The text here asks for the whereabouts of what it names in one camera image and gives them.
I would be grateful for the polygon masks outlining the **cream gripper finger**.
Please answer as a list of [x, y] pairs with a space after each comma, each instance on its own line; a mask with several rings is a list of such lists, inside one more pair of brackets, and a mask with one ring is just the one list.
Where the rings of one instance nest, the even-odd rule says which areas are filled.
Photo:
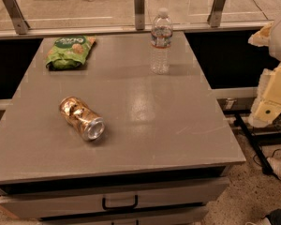
[[254, 128], [269, 126], [281, 113], [281, 63], [274, 70], [265, 68], [259, 78], [257, 97], [248, 118]]
[[248, 43], [257, 47], [263, 47], [263, 46], [268, 47], [272, 25], [273, 24], [271, 22], [264, 25], [260, 30], [258, 30], [258, 32], [253, 34], [248, 39]]

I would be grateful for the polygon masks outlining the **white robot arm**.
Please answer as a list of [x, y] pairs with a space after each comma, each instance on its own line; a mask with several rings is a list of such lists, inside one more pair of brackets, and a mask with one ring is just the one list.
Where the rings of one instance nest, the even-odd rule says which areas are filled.
[[265, 128], [281, 114], [281, 13], [252, 35], [248, 43], [257, 47], [267, 46], [269, 55], [279, 61], [273, 70], [265, 68], [262, 71], [257, 97], [248, 118], [252, 127]]

